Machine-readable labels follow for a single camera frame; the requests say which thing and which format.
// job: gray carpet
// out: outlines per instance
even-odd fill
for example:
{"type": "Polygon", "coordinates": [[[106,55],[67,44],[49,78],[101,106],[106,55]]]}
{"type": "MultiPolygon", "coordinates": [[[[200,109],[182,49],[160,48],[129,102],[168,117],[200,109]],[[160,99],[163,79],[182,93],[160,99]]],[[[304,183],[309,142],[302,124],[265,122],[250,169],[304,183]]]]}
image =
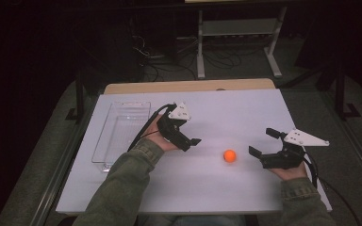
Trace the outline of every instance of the gray carpet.
{"type": "MultiPolygon", "coordinates": [[[[243,46],[244,49],[239,51],[240,62],[237,57],[219,58],[219,53],[224,56],[230,52],[207,51],[209,57],[217,57],[224,64],[211,64],[206,59],[206,79],[267,77],[273,79],[276,85],[283,84],[305,72],[305,69],[293,66],[302,43],[303,40],[300,39],[282,39],[278,42],[274,55],[284,75],[282,79],[273,79],[264,53],[256,51],[257,47],[261,46],[260,41],[243,46]],[[225,63],[232,65],[230,62],[234,63],[234,66],[225,68],[225,63]]],[[[158,67],[161,70],[158,70],[157,76],[154,68],[147,67],[146,72],[151,75],[146,75],[144,81],[192,80],[193,76],[196,76],[195,55],[187,55],[180,64],[189,70],[175,65],[160,65],[158,67]]],[[[362,148],[362,117],[342,121],[336,116],[333,109],[334,89],[316,91],[314,84],[317,78],[317,75],[312,76],[292,89],[283,89],[282,93],[299,129],[330,140],[329,147],[309,147],[307,150],[318,165],[320,177],[347,200],[362,223],[362,155],[357,150],[357,146],[362,148]]],[[[362,115],[362,89],[351,79],[347,79],[346,85],[346,102],[353,103],[362,115]]],[[[0,225],[29,225],[32,222],[44,191],[58,166],[58,159],[74,130],[74,122],[64,120],[68,110],[74,105],[74,85],[71,85],[63,93],[22,177],[13,189],[0,217],[0,225]]],[[[352,213],[337,193],[327,186],[324,187],[334,209],[331,216],[337,225],[356,225],[352,213]]],[[[66,217],[55,212],[59,195],[58,193],[53,201],[44,225],[58,225],[66,217]]],[[[279,213],[266,214],[258,216],[258,219],[261,226],[277,225],[279,216],[279,213]]]]}

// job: orange ball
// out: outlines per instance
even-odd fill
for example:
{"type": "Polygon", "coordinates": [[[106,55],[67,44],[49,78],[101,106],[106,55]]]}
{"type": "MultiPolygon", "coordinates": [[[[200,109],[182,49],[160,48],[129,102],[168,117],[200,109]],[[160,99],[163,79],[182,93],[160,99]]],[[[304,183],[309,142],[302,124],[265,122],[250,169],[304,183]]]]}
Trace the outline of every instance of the orange ball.
{"type": "Polygon", "coordinates": [[[234,150],[227,150],[224,152],[224,160],[225,162],[234,162],[237,159],[237,154],[234,152],[234,150]]]}

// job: wire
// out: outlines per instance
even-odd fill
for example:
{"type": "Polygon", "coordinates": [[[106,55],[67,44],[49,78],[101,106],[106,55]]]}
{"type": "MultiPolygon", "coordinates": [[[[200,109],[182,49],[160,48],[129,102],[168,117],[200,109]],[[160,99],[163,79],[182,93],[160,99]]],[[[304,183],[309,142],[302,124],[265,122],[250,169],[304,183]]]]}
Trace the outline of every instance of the wire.
{"type": "Polygon", "coordinates": [[[156,131],[154,131],[154,132],[152,132],[152,133],[149,133],[149,134],[145,134],[144,136],[140,136],[140,138],[147,137],[147,136],[152,135],[152,134],[155,134],[155,133],[157,133],[157,132],[158,132],[158,130],[156,130],[156,131]]]}
{"type": "Polygon", "coordinates": [[[145,66],[151,67],[151,68],[154,69],[155,72],[156,72],[156,74],[145,73],[145,74],[148,75],[148,76],[149,76],[149,75],[154,75],[154,76],[155,76],[155,79],[154,79],[152,82],[156,82],[159,77],[162,79],[162,81],[164,81],[163,76],[159,75],[158,69],[157,69],[155,66],[153,66],[153,65],[151,65],[151,64],[149,64],[149,63],[146,64],[145,66]]]}
{"type": "Polygon", "coordinates": [[[333,186],[331,186],[331,184],[329,184],[327,181],[325,181],[322,177],[319,176],[319,171],[318,171],[318,166],[316,161],[314,160],[314,158],[312,157],[311,154],[309,154],[308,152],[306,152],[307,156],[309,157],[310,161],[312,162],[312,166],[316,168],[316,172],[317,172],[317,177],[319,178],[319,180],[326,185],[326,187],[331,188],[331,190],[333,190],[335,192],[335,194],[337,194],[337,196],[343,201],[343,203],[346,205],[346,207],[349,209],[349,211],[351,212],[352,216],[354,217],[354,220],[357,224],[357,226],[361,226],[361,222],[360,219],[358,218],[356,212],[353,210],[353,208],[349,205],[348,201],[337,191],[336,188],[334,188],[333,186]]]}
{"type": "Polygon", "coordinates": [[[325,181],[323,178],[319,177],[320,181],[322,183],[324,183],[327,187],[331,188],[338,197],[340,197],[340,199],[345,203],[346,207],[349,209],[349,211],[351,212],[351,214],[354,217],[354,220],[357,224],[357,226],[361,226],[361,222],[360,219],[358,218],[357,214],[355,213],[355,211],[353,210],[353,208],[349,205],[348,201],[333,187],[331,186],[327,181],[325,181]]]}
{"type": "Polygon", "coordinates": [[[143,125],[143,127],[140,129],[140,131],[138,132],[138,134],[135,136],[134,140],[132,141],[130,147],[128,148],[128,152],[134,148],[134,146],[138,143],[138,141],[140,141],[140,138],[142,136],[142,134],[145,132],[145,130],[149,127],[149,125],[152,124],[152,122],[154,121],[154,119],[157,117],[158,113],[160,113],[161,110],[163,110],[164,108],[167,108],[166,112],[164,114],[169,113],[170,108],[174,107],[174,105],[171,104],[167,104],[162,106],[161,108],[159,108],[157,111],[154,112],[154,114],[152,114],[151,118],[149,118],[149,120],[143,125]]]}

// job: wearable robotic device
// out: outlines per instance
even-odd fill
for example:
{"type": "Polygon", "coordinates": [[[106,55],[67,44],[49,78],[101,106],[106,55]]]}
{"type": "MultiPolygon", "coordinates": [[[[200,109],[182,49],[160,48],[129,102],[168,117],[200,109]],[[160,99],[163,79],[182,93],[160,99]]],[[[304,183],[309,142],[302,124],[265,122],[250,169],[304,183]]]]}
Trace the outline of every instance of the wearable robotic device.
{"type": "Polygon", "coordinates": [[[288,134],[267,128],[266,134],[281,138],[283,147],[278,153],[262,154],[258,149],[249,146],[249,154],[258,158],[264,169],[290,169],[298,167],[304,161],[311,171],[312,183],[317,187],[317,172],[313,165],[304,158],[306,152],[303,146],[328,146],[326,140],[313,137],[303,131],[293,129],[288,134]]]}
{"type": "Polygon", "coordinates": [[[146,128],[148,128],[152,121],[157,117],[159,112],[164,108],[167,109],[162,117],[160,117],[160,119],[157,121],[157,128],[158,132],[166,140],[168,140],[184,152],[186,152],[190,148],[190,146],[196,146],[201,141],[201,139],[199,138],[189,139],[180,132],[179,128],[191,119],[185,103],[181,103],[180,105],[168,104],[162,106],[159,110],[157,110],[151,116],[148,122],[145,123],[145,125],[135,137],[134,141],[131,143],[128,151],[130,151],[137,144],[143,132],[146,130],[146,128]]]}

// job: metal frame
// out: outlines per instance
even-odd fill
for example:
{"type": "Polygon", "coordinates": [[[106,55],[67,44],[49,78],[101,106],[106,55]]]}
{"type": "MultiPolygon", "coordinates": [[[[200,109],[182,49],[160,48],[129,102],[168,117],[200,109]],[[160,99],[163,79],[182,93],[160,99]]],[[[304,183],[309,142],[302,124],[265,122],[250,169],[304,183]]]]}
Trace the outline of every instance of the metal frame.
{"type": "MultiPolygon", "coordinates": [[[[272,74],[274,77],[276,78],[280,78],[282,77],[281,71],[278,67],[278,64],[274,58],[273,52],[275,49],[275,45],[278,41],[278,37],[279,37],[279,33],[281,31],[281,27],[284,21],[284,17],[285,14],[287,13],[287,7],[282,7],[280,10],[280,13],[278,14],[278,17],[276,19],[274,28],[272,30],[271,33],[272,34],[272,39],[271,42],[269,44],[269,46],[264,48],[264,53],[266,54],[266,58],[269,61],[271,70],[272,70],[272,74]]],[[[251,22],[251,23],[260,23],[262,20],[240,20],[240,25],[243,24],[247,24],[247,22],[251,22]]],[[[223,31],[221,31],[219,29],[219,31],[216,33],[216,31],[213,30],[207,34],[204,31],[204,21],[203,21],[203,12],[201,10],[199,10],[199,25],[198,25],[198,55],[197,55],[197,70],[198,70],[198,79],[204,79],[205,78],[205,63],[204,63],[204,56],[203,56],[203,50],[202,50],[202,44],[203,44],[203,37],[204,36],[214,36],[214,35],[226,35],[223,31]]],[[[229,35],[249,35],[249,34],[267,34],[267,32],[265,31],[261,31],[261,32],[257,32],[257,31],[241,31],[241,32],[233,32],[230,33],[229,35]]]]}

